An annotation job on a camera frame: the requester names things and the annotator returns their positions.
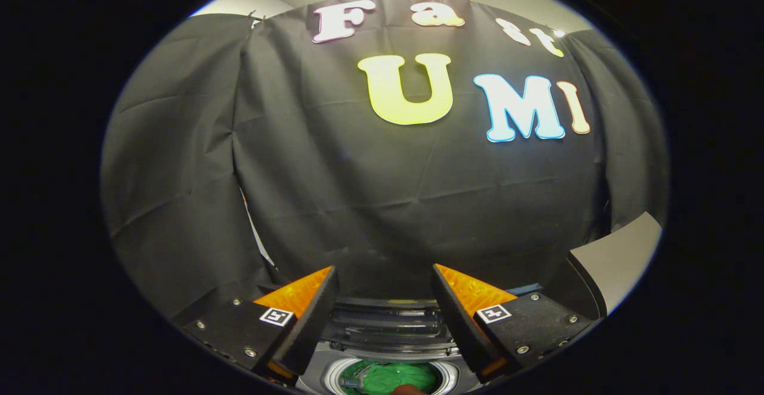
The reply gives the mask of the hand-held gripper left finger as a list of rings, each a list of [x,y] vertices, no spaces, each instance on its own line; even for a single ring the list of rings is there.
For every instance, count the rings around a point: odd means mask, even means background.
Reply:
[[[238,294],[199,300],[174,324],[236,368],[294,384],[309,367],[338,290],[337,270],[328,266],[257,299]]]

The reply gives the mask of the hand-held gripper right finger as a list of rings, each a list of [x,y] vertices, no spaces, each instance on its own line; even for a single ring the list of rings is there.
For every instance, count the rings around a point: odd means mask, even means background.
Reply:
[[[514,295],[445,265],[432,292],[448,332],[481,384],[537,367],[595,324],[542,292]]]

